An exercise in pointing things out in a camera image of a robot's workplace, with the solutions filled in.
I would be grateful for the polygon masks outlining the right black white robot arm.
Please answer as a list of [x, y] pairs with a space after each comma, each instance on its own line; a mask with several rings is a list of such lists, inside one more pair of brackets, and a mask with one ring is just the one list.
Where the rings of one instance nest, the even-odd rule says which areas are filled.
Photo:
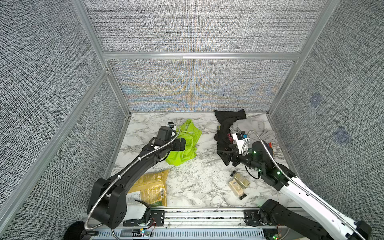
[[311, 240], [368, 240], [372, 228], [364, 221], [355, 221], [326, 203], [310, 190], [291, 170], [274, 159], [272, 148], [257, 141], [251, 148], [245, 140], [219, 141], [217, 153], [225, 163], [243, 164], [259, 172], [270, 187], [294, 200], [310, 216], [289, 211], [276, 201], [268, 200], [260, 207], [262, 222], [286, 226]]

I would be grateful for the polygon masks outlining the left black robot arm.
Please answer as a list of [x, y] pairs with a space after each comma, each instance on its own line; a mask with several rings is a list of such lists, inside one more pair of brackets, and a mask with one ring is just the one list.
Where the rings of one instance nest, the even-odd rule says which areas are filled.
[[103, 225], [115, 229], [124, 221], [128, 211], [127, 193], [147, 170], [171, 151], [185, 146], [185, 140], [179, 138], [180, 133], [181, 128], [174, 123], [162, 126], [131, 163], [108, 179], [100, 178], [94, 183], [85, 230], [92, 231]]

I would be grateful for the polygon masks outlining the neon green cloth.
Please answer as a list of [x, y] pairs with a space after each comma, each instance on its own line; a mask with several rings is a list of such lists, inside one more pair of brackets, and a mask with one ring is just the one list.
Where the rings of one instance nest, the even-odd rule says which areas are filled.
[[185, 148], [183, 151], [171, 151], [166, 158], [169, 165], [179, 166], [196, 157], [197, 143], [202, 131], [194, 125], [191, 119], [180, 126], [180, 131], [178, 139], [180, 139], [180, 143], [182, 143], [182, 139], [185, 140]]

